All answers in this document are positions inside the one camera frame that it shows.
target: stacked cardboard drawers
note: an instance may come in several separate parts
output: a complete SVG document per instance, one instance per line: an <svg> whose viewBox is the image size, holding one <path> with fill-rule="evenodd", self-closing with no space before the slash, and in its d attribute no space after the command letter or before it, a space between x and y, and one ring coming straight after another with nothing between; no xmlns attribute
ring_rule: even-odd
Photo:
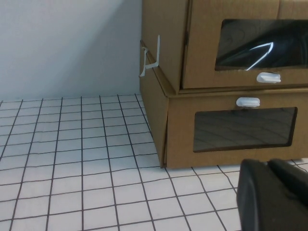
<svg viewBox="0 0 308 231"><path fill-rule="evenodd" d="M308 0L142 10L140 88L161 166L308 156Z"/></svg>

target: cardboard edge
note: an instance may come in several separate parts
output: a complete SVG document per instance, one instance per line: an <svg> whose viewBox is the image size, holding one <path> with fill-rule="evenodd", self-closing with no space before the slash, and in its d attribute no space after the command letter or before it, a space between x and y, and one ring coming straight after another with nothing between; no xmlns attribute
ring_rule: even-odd
<svg viewBox="0 0 308 231"><path fill-rule="evenodd" d="M166 165L166 140L169 98L165 95L154 69L148 69L140 79L140 92L157 150L160 167Z"/></svg>

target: cardboard box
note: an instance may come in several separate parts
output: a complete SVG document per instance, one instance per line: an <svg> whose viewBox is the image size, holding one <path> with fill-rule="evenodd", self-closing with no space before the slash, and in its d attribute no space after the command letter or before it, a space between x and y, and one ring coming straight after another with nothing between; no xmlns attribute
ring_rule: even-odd
<svg viewBox="0 0 308 231"><path fill-rule="evenodd" d="M148 55L146 62L154 60ZM140 89L162 167L308 156L307 88L176 94L155 67L140 77ZM238 107L241 97L258 98L260 106Z"/></svg>
<svg viewBox="0 0 308 231"><path fill-rule="evenodd" d="M156 54L160 35L159 66L176 94L196 89L205 92L204 88L230 91L308 84L305 66L215 70L216 58L237 49L237 42L249 43L260 34L287 25L284 20L307 20L308 0L143 0L142 10L142 41ZM229 23L221 30L224 20ZM260 59L268 56L276 43L263 48ZM279 74L281 82L258 82L262 72Z"/></svg>

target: white plastic clip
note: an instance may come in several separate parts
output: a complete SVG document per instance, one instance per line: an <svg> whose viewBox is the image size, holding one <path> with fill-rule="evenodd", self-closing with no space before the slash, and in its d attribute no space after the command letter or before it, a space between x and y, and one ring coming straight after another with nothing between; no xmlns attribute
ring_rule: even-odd
<svg viewBox="0 0 308 231"><path fill-rule="evenodd" d="M145 70L146 69L151 69L153 67L157 67L159 65L159 50L160 50L160 35L158 35L157 37L157 54L156 54L156 62L153 64L145 64L146 62L146 54L149 51L149 49L147 49L146 47L143 47L144 49L144 64L143 64L143 71L142 73L139 75L140 77L145 76Z"/></svg>
<svg viewBox="0 0 308 231"><path fill-rule="evenodd" d="M275 73L262 72L257 76L259 83L280 83L280 75Z"/></svg>
<svg viewBox="0 0 308 231"><path fill-rule="evenodd" d="M260 99L241 97L237 99L236 105L239 107L260 107Z"/></svg>

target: grid paper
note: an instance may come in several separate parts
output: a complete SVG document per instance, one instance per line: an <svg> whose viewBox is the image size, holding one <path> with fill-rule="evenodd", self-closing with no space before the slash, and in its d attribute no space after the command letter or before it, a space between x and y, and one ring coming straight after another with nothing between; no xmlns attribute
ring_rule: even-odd
<svg viewBox="0 0 308 231"><path fill-rule="evenodd" d="M161 169L140 95L0 102L0 154L1 231L241 229L239 166Z"/></svg>

